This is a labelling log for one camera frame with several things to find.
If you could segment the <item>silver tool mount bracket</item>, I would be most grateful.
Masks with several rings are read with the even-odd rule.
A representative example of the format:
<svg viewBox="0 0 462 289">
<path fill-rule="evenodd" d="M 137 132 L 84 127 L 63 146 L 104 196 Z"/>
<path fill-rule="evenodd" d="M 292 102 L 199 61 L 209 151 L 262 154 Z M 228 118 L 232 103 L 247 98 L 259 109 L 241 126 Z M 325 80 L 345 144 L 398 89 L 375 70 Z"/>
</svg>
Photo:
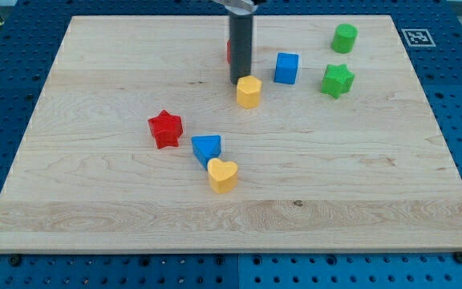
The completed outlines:
<svg viewBox="0 0 462 289">
<path fill-rule="evenodd" d="M 233 13 L 254 13 L 266 0 L 212 0 Z"/>
</svg>

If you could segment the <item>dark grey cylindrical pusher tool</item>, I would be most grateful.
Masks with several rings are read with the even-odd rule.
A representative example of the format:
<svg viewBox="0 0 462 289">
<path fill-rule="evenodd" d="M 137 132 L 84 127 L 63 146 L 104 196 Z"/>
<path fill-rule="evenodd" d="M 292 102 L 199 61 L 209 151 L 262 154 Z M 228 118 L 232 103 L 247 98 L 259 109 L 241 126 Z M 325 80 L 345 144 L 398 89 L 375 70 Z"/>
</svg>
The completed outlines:
<svg viewBox="0 0 462 289">
<path fill-rule="evenodd" d="M 229 11 L 230 81 L 237 84 L 250 75 L 253 45 L 253 15 Z"/>
</svg>

